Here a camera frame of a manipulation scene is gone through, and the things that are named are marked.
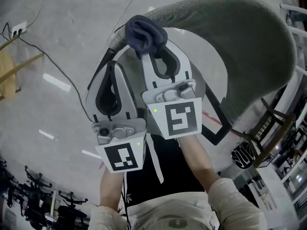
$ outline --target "red line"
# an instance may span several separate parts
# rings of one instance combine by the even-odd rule
[[[210,117],[210,116],[209,116],[209,113],[205,112],[204,110],[202,110],[202,114],[205,115],[207,118],[211,119],[212,121],[216,122],[216,123],[219,124],[220,126],[222,126],[222,123],[221,123],[219,120],[217,120],[217,119],[214,118],[214,117]]]

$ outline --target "concrete floor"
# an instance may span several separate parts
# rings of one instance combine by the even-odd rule
[[[0,0],[0,28],[6,21],[12,26],[31,21],[41,0]],[[74,81],[83,102],[87,85],[103,56],[111,33],[136,14],[143,14],[179,0],[45,0],[37,20],[23,35],[29,43],[45,50]],[[281,18],[285,12],[280,3],[292,0],[263,0]],[[168,29],[169,38],[182,48],[198,66],[204,79],[221,100],[226,94],[227,74],[216,51],[207,42],[189,32]],[[15,62],[21,62],[37,50],[17,40],[9,51]],[[96,137],[80,106],[76,91],[69,92],[47,82],[44,74],[71,85],[45,57],[18,73],[22,91],[0,102],[0,153],[7,160],[8,169],[25,182],[24,166],[41,172],[56,188],[73,191],[97,204],[102,170],[101,161],[81,153],[96,153]],[[274,94],[266,97],[268,101]],[[216,114],[207,104],[203,110],[211,117]],[[245,113],[238,130],[253,127],[264,112],[257,102]],[[203,123],[213,130],[219,125],[206,116]],[[46,132],[54,139],[39,133]],[[240,139],[229,133],[217,146],[200,137],[217,171],[232,164],[230,151]]]

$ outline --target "power outlet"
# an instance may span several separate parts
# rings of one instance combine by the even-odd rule
[[[18,34],[25,33],[28,28],[28,22],[22,22],[19,25],[16,25],[12,29],[12,37],[17,36]]]

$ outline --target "wire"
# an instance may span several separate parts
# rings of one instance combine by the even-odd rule
[[[82,109],[84,110],[85,115],[86,115],[87,118],[91,121],[91,119],[90,119],[90,117],[88,116],[88,114],[87,114],[87,112],[86,112],[86,110],[85,110],[85,107],[84,107],[84,105],[83,105],[83,103],[82,103],[80,93],[79,93],[79,91],[78,91],[76,85],[73,83],[73,81],[72,81],[72,80],[65,74],[65,72],[64,72],[64,71],[63,71],[63,70],[62,70],[62,69],[61,69],[51,58],[50,58],[50,56],[49,56],[45,51],[41,50],[39,47],[37,47],[37,46],[35,46],[35,45],[33,45],[33,44],[30,44],[30,43],[26,42],[24,39],[22,39],[22,38],[20,37],[20,35],[18,35],[18,37],[19,37],[19,39],[20,39],[21,41],[23,41],[23,42],[26,43],[27,45],[32,46],[32,47],[35,47],[35,48],[37,48],[40,52],[44,53],[44,54],[48,57],[48,59],[59,69],[59,71],[68,79],[68,81],[72,84],[72,86],[74,87],[74,89],[76,90],[76,92],[77,92],[77,94],[78,94],[79,101],[80,101],[80,104],[81,104]]]
[[[9,25],[8,22],[5,23],[5,26],[4,26],[3,30],[2,30],[2,32],[0,33],[0,35],[2,35],[2,37],[5,38],[5,39],[8,41],[8,39],[4,36],[4,30],[5,30],[6,27],[8,27],[9,39],[11,39],[10,33],[12,33],[12,32],[11,32],[11,30],[10,30],[10,25]]]
[[[38,14],[39,14],[39,12],[40,12],[41,9],[42,9],[43,3],[44,3],[44,0],[42,0],[42,2],[41,2],[41,4],[40,4],[39,10],[38,10],[36,16],[35,16],[34,19],[28,24],[28,27],[29,27],[30,25],[32,25],[32,24],[34,23],[34,21],[37,19]]]
[[[9,25],[8,22],[5,23],[5,26],[4,26],[3,30],[2,30],[2,33],[0,33],[0,35],[2,35],[2,37],[5,38],[5,39],[8,41],[8,39],[3,35],[4,30],[5,30],[6,27],[8,27],[9,38],[11,39],[10,33],[12,33],[12,32],[11,32],[11,30],[10,30],[10,25]],[[87,112],[86,112],[86,110],[85,110],[85,107],[84,107],[84,105],[83,105],[83,103],[82,103],[80,93],[79,93],[79,91],[78,91],[76,85],[73,83],[73,81],[72,81],[72,80],[65,74],[65,72],[64,72],[64,71],[63,71],[63,70],[62,70],[62,69],[61,69],[51,58],[50,58],[50,56],[49,56],[45,51],[41,50],[39,47],[37,47],[37,46],[35,46],[35,45],[33,45],[33,44],[30,44],[30,43],[26,42],[24,39],[22,39],[22,38],[20,37],[20,34],[18,34],[18,37],[19,37],[19,39],[20,39],[21,41],[23,41],[23,42],[26,43],[27,45],[32,46],[32,47],[35,47],[35,48],[37,48],[40,52],[44,53],[44,54],[48,57],[48,59],[59,69],[59,71],[68,79],[68,81],[72,84],[72,86],[74,87],[74,89],[76,90],[76,92],[77,92],[77,94],[78,94],[78,98],[79,98],[81,107],[82,107],[82,109],[84,110],[85,115],[87,116],[88,120],[91,121],[91,119],[90,119],[90,117],[88,116],[88,114],[87,114]]]
[[[130,229],[131,229],[131,224],[130,224],[130,222],[129,222],[128,211],[127,211],[127,206],[126,206],[125,177],[124,177],[123,185],[124,185],[124,193],[121,192],[121,196],[122,196],[122,198],[123,198],[123,200],[124,200],[124,207],[125,207],[126,216],[127,216],[127,222],[128,222],[127,229],[130,230]]]

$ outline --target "ceiling light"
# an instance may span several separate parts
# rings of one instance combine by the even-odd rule
[[[174,28],[177,32],[179,32],[180,34],[184,34],[186,33],[186,30],[183,29],[178,29],[178,28]]]
[[[98,159],[101,159],[101,157],[97,154],[94,154],[92,152],[89,152],[89,151],[86,151],[86,150],[82,150],[82,153],[86,154],[86,155],[89,155],[89,156],[92,156],[94,158],[98,158]]]
[[[148,10],[147,10],[147,11],[149,12],[149,11],[151,11],[151,10],[155,10],[155,8],[154,8],[154,7],[152,7],[152,6],[150,6],[150,7],[148,8]]]
[[[301,182],[303,180],[303,178],[299,174],[296,176],[296,179],[298,182]]]
[[[54,84],[55,86],[59,87],[61,90],[64,90],[65,92],[69,92],[71,90],[71,86],[69,84],[62,82],[47,73],[43,74],[43,79],[45,79],[49,83]]]
[[[46,132],[44,132],[40,129],[38,130],[38,132],[41,133],[42,135],[48,137],[49,139],[52,139],[52,140],[54,139],[54,136],[52,136],[52,135],[50,135],[50,134],[48,134],[48,133],[46,133]]]

